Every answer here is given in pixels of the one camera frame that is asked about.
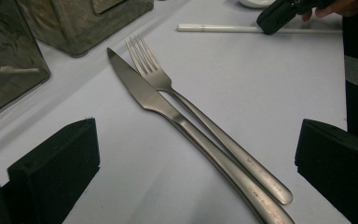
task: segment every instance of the fork tines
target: fork tines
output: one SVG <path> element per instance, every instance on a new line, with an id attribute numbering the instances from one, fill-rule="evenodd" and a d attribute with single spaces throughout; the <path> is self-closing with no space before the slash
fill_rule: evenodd
<path id="1" fill-rule="evenodd" d="M 147 74 L 158 69 L 156 66 L 158 64 L 157 60 L 140 35 L 126 38 L 126 44 L 132 60 L 140 73 L 144 72 Z"/>

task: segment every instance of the black clip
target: black clip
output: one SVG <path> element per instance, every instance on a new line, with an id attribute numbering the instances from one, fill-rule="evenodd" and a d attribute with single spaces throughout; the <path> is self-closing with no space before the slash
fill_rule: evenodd
<path id="1" fill-rule="evenodd" d="M 325 8 L 334 0 L 276 0 L 257 18 L 257 24 L 266 35 L 273 35 L 296 14 L 302 15 L 314 7 Z"/>

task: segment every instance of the finger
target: finger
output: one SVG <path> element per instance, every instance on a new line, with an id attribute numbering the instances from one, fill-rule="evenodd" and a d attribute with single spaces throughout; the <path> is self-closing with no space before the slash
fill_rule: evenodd
<path id="1" fill-rule="evenodd" d="M 312 16 L 312 10 L 309 10 L 301 15 L 301 19 L 302 21 L 309 21 L 311 16 Z"/>
<path id="2" fill-rule="evenodd" d="M 330 15 L 334 12 L 338 12 L 338 11 L 342 10 L 344 7 L 350 5 L 354 1 L 356 1 L 356 0 L 337 0 L 337 1 L 333 2 L 330 6 L 324 8 L 324 9 L 316 8 L 315 15 L 318 18 L 325 17 L 325 16 Z"/>

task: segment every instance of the hand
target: hand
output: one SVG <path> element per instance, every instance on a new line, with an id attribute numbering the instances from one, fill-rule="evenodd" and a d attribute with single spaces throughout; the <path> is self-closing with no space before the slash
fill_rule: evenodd
<path id="1" fill-rule="evenodd" d="M 324 9 L 315 9 L 315 16 L 317 18 L 322 18 L 332 13 L 337 13 L 343 17 L 356 15 L 358 13 L 358 0 L 337 0 Z M 312 10 L 301 15 L 303 21 L 308 21 L 311 16 Z"/>

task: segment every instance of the white straw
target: white straw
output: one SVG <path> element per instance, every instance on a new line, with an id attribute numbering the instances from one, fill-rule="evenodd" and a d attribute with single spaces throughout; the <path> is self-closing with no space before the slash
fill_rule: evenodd
<path id="1" fill-rule="evenodd" d="M 216 33 L 263 33 L 259 27 L 226 26 L 204 24 L 179 24 L 177 31 L 185 32 L 216 32 Z M 313 29 L 281 29 L 277 33 L 284 34 L 341 34 L 341 30 L 313 30 Z"/>

